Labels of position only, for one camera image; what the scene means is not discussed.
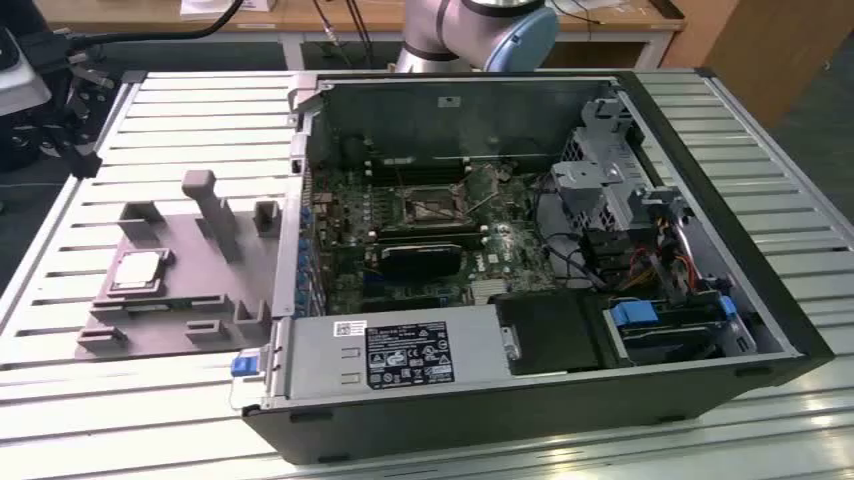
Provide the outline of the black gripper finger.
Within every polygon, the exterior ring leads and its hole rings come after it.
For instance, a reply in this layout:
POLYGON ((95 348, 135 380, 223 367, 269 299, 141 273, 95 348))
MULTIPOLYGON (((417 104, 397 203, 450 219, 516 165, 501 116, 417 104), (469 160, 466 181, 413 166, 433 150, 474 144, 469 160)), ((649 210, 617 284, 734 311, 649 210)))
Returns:
POLYGON ((66 156, 74 147, 74 122, 69 117, 70 85, 51 88, 53 99, 37 111, 37 127, 42 137, 42 148, 53 156, 66 156))
POLYGON ((99 77, 83 67, 73 67, 69 92, 63 109, 63 158, 71 174, 78 179, 93 178, 102 160, 95 153, 95 144, 103 122, 103 88, 99 77))

